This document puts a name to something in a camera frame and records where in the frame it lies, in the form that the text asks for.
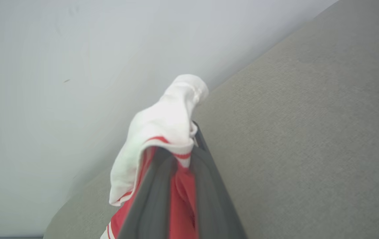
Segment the white wall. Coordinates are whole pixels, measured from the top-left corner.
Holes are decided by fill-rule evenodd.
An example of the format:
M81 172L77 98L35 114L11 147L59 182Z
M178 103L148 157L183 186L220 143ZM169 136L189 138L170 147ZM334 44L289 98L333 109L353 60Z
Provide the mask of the white wall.
M0 1L0 236L42 235L176 75L215 88L335 1Z

